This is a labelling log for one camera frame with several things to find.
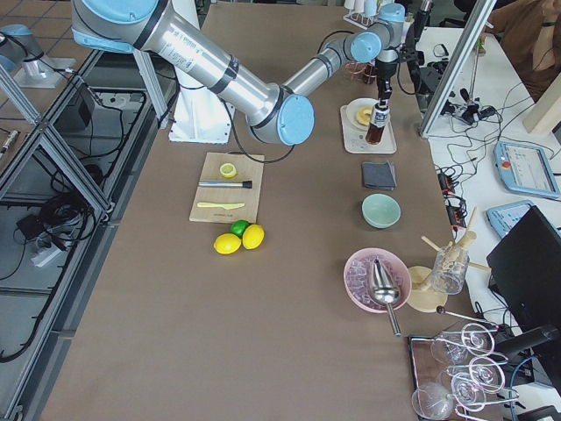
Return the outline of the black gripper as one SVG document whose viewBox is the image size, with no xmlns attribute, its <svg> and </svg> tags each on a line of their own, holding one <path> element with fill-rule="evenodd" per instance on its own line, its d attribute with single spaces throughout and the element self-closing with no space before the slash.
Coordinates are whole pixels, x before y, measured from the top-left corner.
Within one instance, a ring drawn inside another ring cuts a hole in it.
<svg viewBox="0 0 561 421">
<path fill-rule="evenodd" d="M 391 87 L 391 79 L 397 75 L 398 85 L 400 89 L 407 95 L 413 95 L 413 92 L 407 92 L 402 86 L 400 80 L 400 70 L 398 67 L 402 63 L 406 63 L 415 58 L 415 54 L 406 49 L 404 52 L 396 48 L 383 49 L 375 59 L 375 68 L 377 71 L 377 88 L 378 88 L 378 105 L 385 107 L 389 105 L 389 101 L 393 92 Z"/>
</svg>

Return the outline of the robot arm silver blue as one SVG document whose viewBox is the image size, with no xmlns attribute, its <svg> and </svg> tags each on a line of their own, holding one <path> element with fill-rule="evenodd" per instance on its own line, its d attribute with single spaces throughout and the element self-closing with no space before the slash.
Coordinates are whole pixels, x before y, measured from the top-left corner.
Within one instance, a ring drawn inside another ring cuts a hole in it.
<svg viewBox="0 0 561 421">
<path fill-rule="evenodd" d="M 1 28 L 1 67 L 21 88 L 54 89 L 74 64 L 72 58 L 49 57 L 25 25 Z"/>
<path fill-rule="evenodd" d="M 401 44 L 405 8 L 385 4 L 362 32 L 328 42 L 282 85 L 262 82 L 184 19 L 169 1 L 73 1 L 75 42 L 128 54 L 154 52 L 246 116 L 253 137 L 268 144 L 299 145 L 315 124 L 308 95 L 350 61 L 389 60 Z"/>
</svg>

